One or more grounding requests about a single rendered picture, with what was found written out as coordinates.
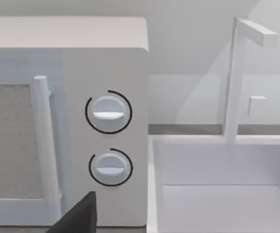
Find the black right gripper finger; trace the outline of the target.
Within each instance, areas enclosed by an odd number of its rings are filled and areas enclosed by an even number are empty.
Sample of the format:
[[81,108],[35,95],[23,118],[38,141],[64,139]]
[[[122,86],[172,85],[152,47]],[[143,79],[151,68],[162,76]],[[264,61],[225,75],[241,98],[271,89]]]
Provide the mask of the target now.
[[90,191],[46,233],[96,233],[97,198],[96,192]]

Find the white microwave knob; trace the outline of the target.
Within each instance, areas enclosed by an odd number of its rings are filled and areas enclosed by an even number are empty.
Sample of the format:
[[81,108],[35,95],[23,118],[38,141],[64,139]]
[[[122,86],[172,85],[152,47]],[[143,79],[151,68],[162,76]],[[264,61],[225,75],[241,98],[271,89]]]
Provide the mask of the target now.
[[128,172],[127,162],[121,155],[106,153],[99,156],[94,163],[96,178],[105,184],[122,182]]
[[94,125],[102,131],[115,131],[124,123],[125,104],[115,96],[102,96],[90,106],[89,115]]

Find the pale microwave oven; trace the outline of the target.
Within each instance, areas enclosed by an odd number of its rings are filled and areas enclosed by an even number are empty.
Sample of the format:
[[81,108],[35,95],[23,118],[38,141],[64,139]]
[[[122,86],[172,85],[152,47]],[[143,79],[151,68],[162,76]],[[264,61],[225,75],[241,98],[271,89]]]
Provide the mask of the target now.
[[[148,30],[142,17],[0,17],[0,227],[49,227],[33,79],[46,76],[61,218],[96,192],[97,225],[142,228],[148,215]],[[102,131],[92,102],[118,97],[124,123]],[[96,159],[127,162],[125,179],[100,182]]]

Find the white sink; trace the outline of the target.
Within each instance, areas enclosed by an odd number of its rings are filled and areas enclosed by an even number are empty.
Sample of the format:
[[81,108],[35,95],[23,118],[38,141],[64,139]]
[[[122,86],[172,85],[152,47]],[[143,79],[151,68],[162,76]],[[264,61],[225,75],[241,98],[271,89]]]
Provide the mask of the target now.
[[148,141],[159,233],[280,233],[280,136]]

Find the tall white tap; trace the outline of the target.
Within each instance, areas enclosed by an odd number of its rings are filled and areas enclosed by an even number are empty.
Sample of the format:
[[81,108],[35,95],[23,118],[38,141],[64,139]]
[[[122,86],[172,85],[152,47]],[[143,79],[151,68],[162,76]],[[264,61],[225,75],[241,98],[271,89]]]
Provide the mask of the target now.
[[237,137],[239,105],[243,86],[247,42],[262,48],[276,48],[279,34],[247,17],[233,19],[223,136],[227,143],[234,143]]

